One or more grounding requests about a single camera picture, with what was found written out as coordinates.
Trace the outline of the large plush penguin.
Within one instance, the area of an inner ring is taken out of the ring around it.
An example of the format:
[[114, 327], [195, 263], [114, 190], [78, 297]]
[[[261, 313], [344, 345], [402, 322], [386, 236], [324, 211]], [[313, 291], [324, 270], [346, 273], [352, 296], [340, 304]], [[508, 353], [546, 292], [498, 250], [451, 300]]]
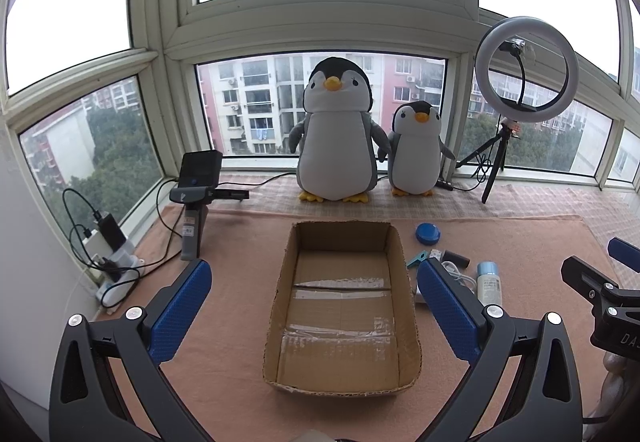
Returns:
[[390, 139], [372, 118], [366, 72], [341, 57], [320, 61], [303, 91], [305, 117], [288, 135], [298, 155], [302, 202], [365, 203], [378, 183], [374, 149], [390, 153]]

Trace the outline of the cardboard box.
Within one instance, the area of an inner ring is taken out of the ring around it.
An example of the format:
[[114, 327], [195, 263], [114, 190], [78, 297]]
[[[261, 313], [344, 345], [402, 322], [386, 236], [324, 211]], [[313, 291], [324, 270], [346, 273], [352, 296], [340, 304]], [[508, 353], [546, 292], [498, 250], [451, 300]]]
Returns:
[[294, 223], [270, 312], [264, 381], [305, 396], [395, 396], [421, 370], [398, 230], [381, 221]]

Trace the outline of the black handheld gripper on stand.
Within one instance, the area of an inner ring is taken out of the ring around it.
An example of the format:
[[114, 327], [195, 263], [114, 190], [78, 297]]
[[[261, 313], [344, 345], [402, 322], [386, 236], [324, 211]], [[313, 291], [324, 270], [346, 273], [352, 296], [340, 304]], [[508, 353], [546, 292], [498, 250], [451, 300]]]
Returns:
[[200, 248], [208, 213], [215, 199], [244, 201], [250, 192], [241, 189], [219, 189], [219, 175], [224, 155], [217, 150], [189, 152], [183, 155], [177, 187], [169, 192], [171, 202], [184, 209], [181, 259], [200, 257]]

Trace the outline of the white lotion bottle blue cap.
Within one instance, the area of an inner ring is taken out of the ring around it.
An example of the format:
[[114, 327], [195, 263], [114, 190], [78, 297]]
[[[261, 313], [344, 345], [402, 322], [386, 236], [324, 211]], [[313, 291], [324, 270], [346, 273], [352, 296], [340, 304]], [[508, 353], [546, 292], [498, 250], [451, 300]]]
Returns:
[[481, 261], [476, 269], [476, 297], [485, 306], [502, 306], [502, 286], [495, 261]]

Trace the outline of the checkered beige cloth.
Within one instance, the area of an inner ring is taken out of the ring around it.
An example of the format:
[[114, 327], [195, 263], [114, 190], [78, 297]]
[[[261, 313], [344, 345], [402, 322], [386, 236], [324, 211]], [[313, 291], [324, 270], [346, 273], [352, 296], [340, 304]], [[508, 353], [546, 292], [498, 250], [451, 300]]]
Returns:
[[203, 255], [215, 266], [230, 259], [245, 263], [267, 249], [277, 260], [298, 219], [393, 222], [407, 255], [420, 249], [414, 228], [435, 222], [442, 228], [439, 244], [473, 262], [497, 262], [506, 299], [533, 292], [565, 292], [560, 266], [575, 255], [623, 288], [639, 286], [637, 273], [610, 258], [613, 237], [639, 242], [639, 198], [631, 192], [599, 191], [570, 185], [502, 183], [487, 203], [480, 191], [438, 190], [427, 197], [397, 197], [382, 181], [365, 204], [301, 202], [291, 177], [260, 185], [248, 182], [250, 198], [242, 203], [216, 203], [205, 228]]

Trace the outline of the pink table blanket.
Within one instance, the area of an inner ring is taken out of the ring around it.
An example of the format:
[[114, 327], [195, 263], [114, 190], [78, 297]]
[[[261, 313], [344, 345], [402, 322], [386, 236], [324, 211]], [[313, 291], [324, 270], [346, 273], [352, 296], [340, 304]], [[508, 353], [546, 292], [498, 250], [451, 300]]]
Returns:
[[[331, 399], [269, 386], [262, 357], [270, 310], [293, 224], [290, 216], [213, 211], [202, 254], [213, 287], [175, 356], [163, 367], [191, 413], [218, 441], [288, 441], [314, 429], [356, 441], [412, 441], [431, 422], [466, 371], [430, 311], [416, 324], [422, 370], [396, 396]], [[503, 304], [519, 318], [558, 312], [576, 358], [582, 407], [596, 406], [605, 377], [603, 353], [590, 344], [590, 304], [565, 285], [570, 256], [604, 274], [614, 271], [585, 221], [553, 218], [451, 219], [439, 222], [439, 245], [477, 263], [498, 265]]]

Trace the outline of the small plush penguin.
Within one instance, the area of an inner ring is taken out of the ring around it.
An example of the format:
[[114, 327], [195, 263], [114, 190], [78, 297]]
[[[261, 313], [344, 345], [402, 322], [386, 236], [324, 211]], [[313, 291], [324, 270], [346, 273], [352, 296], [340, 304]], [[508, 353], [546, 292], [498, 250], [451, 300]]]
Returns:
[[426, 101], [414, 101], [396, 110], [388, 159], [388, 179], [394, 196], [430, 196], [440, 174], [442, 156], [456, 159], [440, 139], [442, 120]]

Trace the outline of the black tripod stand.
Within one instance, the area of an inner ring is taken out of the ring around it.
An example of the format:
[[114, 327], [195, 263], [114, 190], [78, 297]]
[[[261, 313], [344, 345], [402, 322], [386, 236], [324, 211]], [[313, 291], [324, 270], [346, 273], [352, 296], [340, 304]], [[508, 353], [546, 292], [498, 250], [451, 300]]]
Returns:
[[506, 148], [510, 140], [516, 135], [520, 129], [520, 124], [508, 117], [504, 117], [499, 121], [499, 126], [495, 136], [486, 140], [483, 144], [473, 150], [470, 154], [462, 158], [456, 163], [457, 168], [471, 165], [472, 161], [476, 162], [476, 168], [473, 177], [476, 179], [476, 187], [484, 185], [480, 202], [486, 204], [492, 187], [495, 184], [498, 173], [504, 169], [506, 164]]

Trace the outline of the black power adapter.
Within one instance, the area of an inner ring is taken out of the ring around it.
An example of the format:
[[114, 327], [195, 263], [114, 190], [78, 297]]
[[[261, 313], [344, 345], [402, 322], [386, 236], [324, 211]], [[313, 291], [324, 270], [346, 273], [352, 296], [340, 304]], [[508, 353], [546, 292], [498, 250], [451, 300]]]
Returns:
[[99, 233], [112, 251], [118, 251], [120, 247], [124, 246], [127, 240], [126, 235], [122, 233], [122, 229], [111, 213], [104, 216], [96, 213], [94, 217]]

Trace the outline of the black cylinder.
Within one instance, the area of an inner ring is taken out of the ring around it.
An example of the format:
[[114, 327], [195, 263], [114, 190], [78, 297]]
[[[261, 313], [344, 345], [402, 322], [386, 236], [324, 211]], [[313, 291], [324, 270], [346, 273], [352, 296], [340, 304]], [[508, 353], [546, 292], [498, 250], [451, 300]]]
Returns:
[[453, 263], [458, 269], [466, 269], [470, 264], [469, 258], [456, 254], [453, 251], [444, 251], [444, 254], [442, 255], [442, 261], [449, 261]]

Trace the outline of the teal clothespin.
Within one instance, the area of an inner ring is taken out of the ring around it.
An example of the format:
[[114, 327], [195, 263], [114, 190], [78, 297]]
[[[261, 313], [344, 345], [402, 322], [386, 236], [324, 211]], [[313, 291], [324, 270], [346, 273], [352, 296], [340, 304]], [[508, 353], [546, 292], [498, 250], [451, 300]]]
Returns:
[[418, 269], [420, 267], [420, 264], [428, 258], [429, 254], [429, 251], [421, 251], [419, 254], [415, 255], [407, 262], [407, 269]]

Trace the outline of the blue round tin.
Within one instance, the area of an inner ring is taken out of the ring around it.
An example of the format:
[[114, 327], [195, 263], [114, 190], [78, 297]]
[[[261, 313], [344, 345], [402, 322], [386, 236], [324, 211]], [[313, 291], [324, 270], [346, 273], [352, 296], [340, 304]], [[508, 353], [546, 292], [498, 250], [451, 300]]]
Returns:
[[414, 236], [422, 245], [433, 246], [439, 242], [442, 237], [442, 233], [440, 232], [440, 228], [434, 223], [422, 222], [420, 225], [416, 226]]

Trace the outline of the white power strip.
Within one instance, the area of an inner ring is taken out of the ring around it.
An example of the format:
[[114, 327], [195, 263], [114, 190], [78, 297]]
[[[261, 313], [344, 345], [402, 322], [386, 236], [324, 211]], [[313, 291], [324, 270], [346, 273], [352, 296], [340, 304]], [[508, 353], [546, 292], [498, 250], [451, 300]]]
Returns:
[[96, 300], [107, 313], [113, 313], [145, 272], [144, 261], [134, 254], [134, 244], [125, 236], [116, 251], [98, 230], [93, 230], [84, 247], [90, 266], [100, 276]]

